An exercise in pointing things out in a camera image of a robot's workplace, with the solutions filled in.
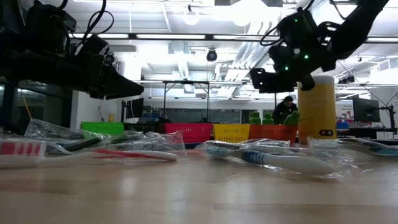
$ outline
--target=green basket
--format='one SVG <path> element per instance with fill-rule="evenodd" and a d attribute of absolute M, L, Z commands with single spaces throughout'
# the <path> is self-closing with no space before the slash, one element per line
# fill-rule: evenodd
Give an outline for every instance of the green basket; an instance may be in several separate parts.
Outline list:
<path fill-rule="evenodd" d="M 98 134 L 118 135 L 124 132 L 122 123 L 82 122 L 81 128 Z"/>

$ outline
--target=table surface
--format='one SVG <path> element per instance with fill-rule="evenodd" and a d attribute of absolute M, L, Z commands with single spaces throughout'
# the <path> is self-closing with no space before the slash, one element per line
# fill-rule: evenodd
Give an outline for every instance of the table surface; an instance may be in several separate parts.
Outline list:
<path fill-rule="evenodd" d="M 398 164 L 325 179 L 187 161 L 0 169 L 1 223 L 398 223 Z"/>

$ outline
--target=plastic basket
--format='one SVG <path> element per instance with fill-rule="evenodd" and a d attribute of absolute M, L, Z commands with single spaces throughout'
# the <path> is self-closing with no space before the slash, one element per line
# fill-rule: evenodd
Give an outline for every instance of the plastic basket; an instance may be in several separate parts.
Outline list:
<path fill-rule="evenodd" d="M 274 140 L 290 141 L 294 144 L 298 126 L 288 125 L 252 125 L 250 127 L 250 139 L 268 138 Z"/>
<path fill-rule="evenodd" d="M 142 131 L 143 133 L 147 133 L 149 131 L 160 133 L 159 126 L 160 124 L 131 124 L 131 123 L 123 123 L 124 130 L 130 131 Z"/>
<path fill-rule="evenodd" d="M 183 130 L 183 140 L 185 143 L 209 141 L 212 127 L 212 124 L 164 124 L 166 133 Z"/>
<path fill-rule="evenodd" d="M 214 124 L 215 140 L 241 142 L 249 139 L 250 124 Z"/>
<path fill-rule="evenodd" d="M 122 123 L 82 122 L 81 128 L 99 134 L 118 135 L 124 132 Z"/>

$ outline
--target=yellow bottle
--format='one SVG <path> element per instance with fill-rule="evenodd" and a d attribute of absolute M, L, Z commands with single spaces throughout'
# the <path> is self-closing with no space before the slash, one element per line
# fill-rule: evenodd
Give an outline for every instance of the yellow bottle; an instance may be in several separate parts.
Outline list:
<path fill-rule="evenodd" d="M 302 91 L 298 84 L 298 140 L 307 144 L 307 137 L 336 139 L 335 79 L 327 75 L 313 77 L 315 87 Z"/>

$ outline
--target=green object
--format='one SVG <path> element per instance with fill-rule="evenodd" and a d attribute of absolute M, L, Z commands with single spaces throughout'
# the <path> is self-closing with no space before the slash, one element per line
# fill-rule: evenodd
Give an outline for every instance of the green object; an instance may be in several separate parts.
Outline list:
<path fill-rule="evenodd" d="M 259 112 L 253 112 L 250 114 L 251 118 L 259 118 L 260 117 L 260 113 Z"/>
<path fill-rule="evenodd" d="M 250 118 L 249 124 L 261 124 L 261 118 Z"/>
<path fill-rule="evenodd" d="M 262 124 L 274 124 L 274 119 L 271 118 L 271 114 L 266 114 L 265 118 L 262 120 Z"/>
<path fill-rule="evenodd" d="M 285 119 L 284 125 L 297 126 L 299 125 L 299 119 L 300 113 L 298 111 L 293 111 L 293 113 Z"/>
<path fill-rule="evenodd" d="M 122 123 L 105 122 L 82 122 L 81 128 L 98 134 L 118 135 L 124 132 Z"/>

